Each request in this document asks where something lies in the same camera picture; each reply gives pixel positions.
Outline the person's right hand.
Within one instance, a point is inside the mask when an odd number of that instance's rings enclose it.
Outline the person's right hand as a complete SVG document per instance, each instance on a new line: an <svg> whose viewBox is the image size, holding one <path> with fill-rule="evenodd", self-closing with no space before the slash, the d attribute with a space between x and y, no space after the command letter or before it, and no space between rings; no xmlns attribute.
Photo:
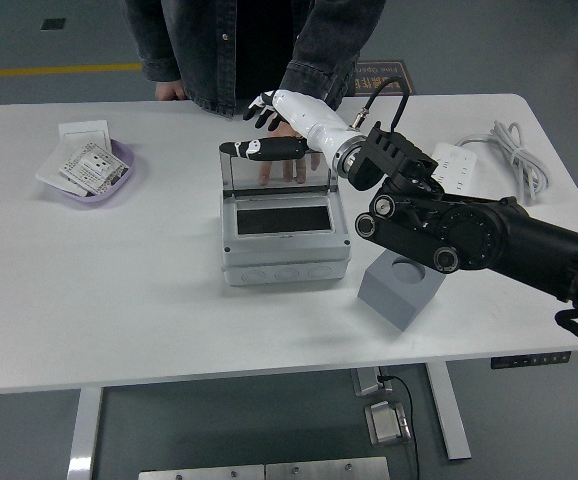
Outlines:
<svg viewBox="0 0 578 480"><path fill-rule="evenodd" d="M182 101L187 96L181 80L157 82L155 84L155 98L158 101Z"/></svg>

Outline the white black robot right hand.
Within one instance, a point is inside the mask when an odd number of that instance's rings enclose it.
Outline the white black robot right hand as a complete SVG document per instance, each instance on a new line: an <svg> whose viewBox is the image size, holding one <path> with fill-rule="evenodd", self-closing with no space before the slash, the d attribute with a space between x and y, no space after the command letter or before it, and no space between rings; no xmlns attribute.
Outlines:
<svg viewBox="0 0 578 480"><path fill-rule="evenodd" d="M348 126L324 101L298 92L264 92L249 105L245 118L259 114L264 120L273 113L287 121L298 135L225 142L219 151L253 161L300 159L314 151L323 154L328 167L334 170L365 142L365 136Z"/></svg>

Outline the person's left hand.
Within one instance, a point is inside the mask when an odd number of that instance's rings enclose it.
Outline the person's left hand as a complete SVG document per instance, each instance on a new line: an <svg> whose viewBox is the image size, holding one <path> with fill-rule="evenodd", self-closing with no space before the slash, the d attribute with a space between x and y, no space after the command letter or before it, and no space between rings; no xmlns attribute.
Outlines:
<svg viewBox="0 0 578 480"><path fill-rule="evenodd" d="M300 134L293 130L287 123L281 122L277 128L268 132L267 137L300 137ZM310 156L309 166L304 158L275 162L261 162L258 173L258 183L260 185L267 185L272 170L278 167L281 169L282 178L285 182L295 181L298 184L303 184L307 179L308 172L315 172L318 169L321 157L322 155L319 153L312 153Z"/></svg>

